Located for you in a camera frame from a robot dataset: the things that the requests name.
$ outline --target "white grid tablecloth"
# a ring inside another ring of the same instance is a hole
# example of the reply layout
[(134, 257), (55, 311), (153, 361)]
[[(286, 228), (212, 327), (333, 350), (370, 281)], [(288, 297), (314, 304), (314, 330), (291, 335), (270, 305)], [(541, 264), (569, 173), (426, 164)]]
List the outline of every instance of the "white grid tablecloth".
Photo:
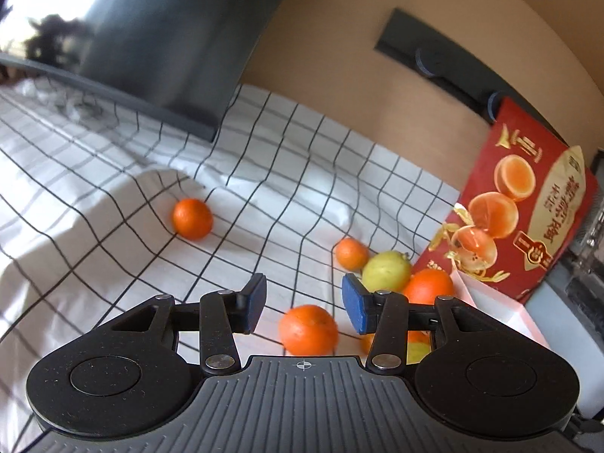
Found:
[[(327, 117), (243, 86), (217, 140), (193, 135), (46, 78), (0, 87), (0, 451), (40, 429), (25, 380), (44, 355), (158, 293), (199, 301), (268, 278), (243, 363), (282, 354), (277, 322), (316, 304), (358, 354), (333, 246), (346, 235), (415, 260), (458, 192)], [(214, 214), (200, 242), (171, 210), (197, 197)], [(197, 334), (179, 353), (198, 362)]]

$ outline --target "red packaging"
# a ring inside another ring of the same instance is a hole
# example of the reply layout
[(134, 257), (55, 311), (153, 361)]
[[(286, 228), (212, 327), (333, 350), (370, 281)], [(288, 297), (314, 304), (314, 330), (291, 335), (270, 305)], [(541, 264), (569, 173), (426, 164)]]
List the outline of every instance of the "red packaging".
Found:
[(573, 239), (596, 178), (568, 147), (505, 99), (458, 203), (414, 270), (458, 270), (524, 298)]

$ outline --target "mandarin orange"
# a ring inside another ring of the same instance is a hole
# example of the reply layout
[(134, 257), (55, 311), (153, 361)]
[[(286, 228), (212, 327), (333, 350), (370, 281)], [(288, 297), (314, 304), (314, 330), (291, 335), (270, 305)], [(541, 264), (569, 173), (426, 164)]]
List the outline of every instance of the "mandarin orange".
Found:
[(335, 248), (337, 262), (346, 270), (361, 270), (369, 260), (369, 249), (361, 242), (347, 237)]
[(324, 356), (337, 345), (337, 325), (324, 308), (302, 305), (292, 308), (279, 322), (283, 347), (294, 356)]
[(410, 303), (433, 305), (439, 295), (455, 296), (451, 277), (441, 269), (427, 267), (411, 276), (411, 281), (403, 290)]
[(172, 211), (174, 230), (187, 240), (197, 240), (206, 236), (214, 225), (214, 217), (209, 207), (199, 199), (182, 199)]

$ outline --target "citrus fruit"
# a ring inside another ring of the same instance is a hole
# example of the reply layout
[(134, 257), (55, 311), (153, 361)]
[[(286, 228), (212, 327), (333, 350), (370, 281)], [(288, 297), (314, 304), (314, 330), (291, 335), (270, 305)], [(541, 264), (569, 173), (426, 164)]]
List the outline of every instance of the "citrus fruit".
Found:
[(410, 342), (407, 344), (407, 364), (419, 363), (424, 357), (430, 354), (430, 344), (425, 342)]
[(535, 190), (533, 168), (521, 156), (507, 155), (499, 160), (493, 172), (495, 187), (501, 194), (519, 202)]
[[(361, 337), (361, 350), (364, 356), (369, 354), (375, 334)], [(426, 355), (430, 354), (430, 337), (419, 330), (407, 332), (407, 364), (419, 363)]]
[(187, 240), (206, 236), (214, 224), (209, 207), (199, 199), (183, 199), (172, 211), (172, 224), (176, 233)]
[(279, 335), (285, 349), (294, 356), (324, 356), (336, 347), (337, 325), (323, 308), (302, 305), (283, 315)]
[(361, 270), (369, 260), (369, 249), (355, 239), (346, 238), (337, 243), (337, 262), (346, 270)]
[(401, 292), (410, 277), (411, 263), (407, 254), (388, 251), (369, 260), (363, 268), (361, 283), (371, 293), (379, 289)]
[(439, 295), (455, 296), (451, 277), (441, 269), (422, 269), (416, 272), (405, 288), (404, 295), (410, 303), (433, 305)]
[(501, 193), (482, 193), (470, 201), (467, 210), (474, 225), (494, 239), (505, 239), (518, 224), (518, 207)]
[(493, 237), (476, 226), (463, 226), (451, 237), (461, 266), (472, 272), (488, 269), (497, 260)]

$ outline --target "orange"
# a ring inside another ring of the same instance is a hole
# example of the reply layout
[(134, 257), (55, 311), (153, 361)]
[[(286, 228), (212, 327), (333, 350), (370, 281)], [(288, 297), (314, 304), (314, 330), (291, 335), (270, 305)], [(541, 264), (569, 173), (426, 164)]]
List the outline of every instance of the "orange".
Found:
[(203, 201), (183, 199), (174, 206), (172, 224), (176, 233), (184, 239), (197, 240), (203, 238), (212, 230), (214, 217)]
[(463, 226), (451, 237), (463, 269), (471, 272), (488, 269), (497, 260), (493, 237), (476, 226)]
[(467, 210), (474, 225), (494, 239), (505, 239), (518, 224), (518, 207), (501, 193), (483, 193), (470, 201)]
[(411, 276), (411, 281), (403, 290), (410, 303), (433, 305), (439, 295), (455, 296), (451, 277), (441, 269), (422, 269)]
[(294, 356), (324, 356), (336, 347), (337, 325), (323, 308), (302, 305), (283, 315), (279, 335), (285, 349)]
[(533, 168), (521, 156), (507, 155), (499, 160), (493, 172), (495, 187), (511, 200), (520, 202), (535, 190)]
[[(363, 355), (366, 356), (369, 354), (374, 337), (375, 334), (365, 334), (361, 336), (361, 350)], [(430, 335), (422, 332), (421, 330), (410, 330), (407, 332), (407, 344), (412, 344), (414, 342), (421, 342), (422, 344), (430, 345)]]
[(337, 262), (346, 270), (361, 270), (369, 260), (369, 249), (355, 239), (346, 238), (337, 243)]

